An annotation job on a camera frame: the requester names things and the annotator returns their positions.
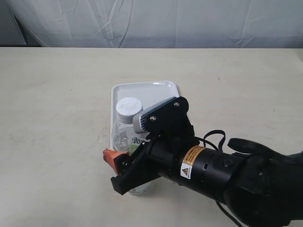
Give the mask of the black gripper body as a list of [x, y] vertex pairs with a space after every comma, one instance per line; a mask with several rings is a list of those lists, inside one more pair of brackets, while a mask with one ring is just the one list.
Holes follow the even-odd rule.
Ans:
[[189, 137], [161, 136], [140, 145], [129, 157], [117, 157], [114, 164], [118, 173], [111, 178], [114, 190], [124, 195], [159, 177], [180, 185], [181, 158], [188, 148]]

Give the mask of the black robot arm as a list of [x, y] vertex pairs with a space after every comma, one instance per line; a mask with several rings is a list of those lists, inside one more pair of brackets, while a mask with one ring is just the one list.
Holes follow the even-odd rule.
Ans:
[[250, 227], [283, 227], [303, 218], [303, 155], [283, 155], [233, 138], [232, 154], [200, 145], [196, 137], [158, 137], [138, 149], [105, 149], [114, 190], [125, 194], [159, 177], [226, 205]]

